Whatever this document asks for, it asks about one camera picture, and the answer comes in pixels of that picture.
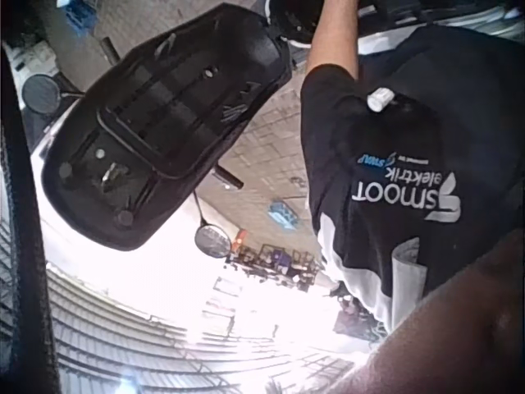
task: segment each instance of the corrugated metal roof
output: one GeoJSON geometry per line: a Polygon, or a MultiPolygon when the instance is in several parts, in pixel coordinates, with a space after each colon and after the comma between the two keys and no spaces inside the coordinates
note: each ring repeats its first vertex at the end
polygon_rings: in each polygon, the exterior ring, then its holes
{"type": "MultiPolygon", "coordinates": [[[[4,355],[12,330],[10,267],[9,234],[0,226],[4,355]]],[[[143,393],[243,392],[241,385],[254,372],[274,378],[285,392],[296,392],[298,383],[327,385],[351,366],[315,350],[289,354],[263,338],[204,333],[198,343],[189,344],[183,328],[124,310],[60,272],[48,270],[48,287],[64,393],[114,394],[125,377],[143,393]]]]}

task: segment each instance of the black t-shirt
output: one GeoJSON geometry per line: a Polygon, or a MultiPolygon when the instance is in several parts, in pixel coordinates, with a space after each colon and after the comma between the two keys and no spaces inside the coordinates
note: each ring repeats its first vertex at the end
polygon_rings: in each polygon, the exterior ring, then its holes
{"type": "Polygon", "coordinates": [[[523,225],[523,46],[430,26],[304,81],[302,144],[329,273],[392,330],[426,293],[523,225]],[[374,113],[378,87],[395,100],[374,113]]]}

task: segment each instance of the round mirror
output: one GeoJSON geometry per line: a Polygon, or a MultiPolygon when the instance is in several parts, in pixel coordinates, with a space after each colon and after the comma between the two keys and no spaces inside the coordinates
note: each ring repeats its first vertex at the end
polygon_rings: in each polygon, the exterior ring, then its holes
{"type": "Polygon", "coordinates": [[[195,233],[195,244],[205,255],[224,259],[231,251],[231,241],[220,227],[205,224],[195,233]]]}
{"type": "Polygon", "coordinates": [[[60,87],[50,76],[37,74],[22,86],[22,99],[31,111],[52,115],[60,105],[60,87]]]}

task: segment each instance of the floor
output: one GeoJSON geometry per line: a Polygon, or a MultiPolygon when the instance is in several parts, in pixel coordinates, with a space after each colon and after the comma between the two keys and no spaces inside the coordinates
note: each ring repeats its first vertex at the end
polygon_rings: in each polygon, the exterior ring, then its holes
{"type": "MultiPolygon", "coordinates": [[[[48,41],[61,71],[79,88],[87,89],[109,65],[98,40],[111,37],[120,54],[136,44],[184,23],[215,7],[222,0],[98,0],[98,24],[92,36],[79,38],[67,25],[54,0],[40,0],[48,41]]],[[[251,7],[255,0],[230,1],[251,7]]],[[[226,190],[209,176],[199,195],[249,235],[246,244],[263,244],[317,254],[309,211],[305,208],[307,182],[299,140],[299,90],[302,73],[275,94],[251,121],[221,165],[240,178],[244,189],[226,190]],[[284,200],[299,216],[296,231],[283,230],[267,209],[274,199],[284,200]]]]}

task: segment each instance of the white cap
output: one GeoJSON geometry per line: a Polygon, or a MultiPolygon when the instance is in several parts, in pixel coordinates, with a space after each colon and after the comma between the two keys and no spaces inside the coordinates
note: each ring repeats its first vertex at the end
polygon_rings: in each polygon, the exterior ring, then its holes
{"type": "Polygon", "coordinates": [[[374,93],[368,95],[368,107],[374,112],[381,112],[395,97],[393,91],[387,88],[379,88],[374,93]]]}

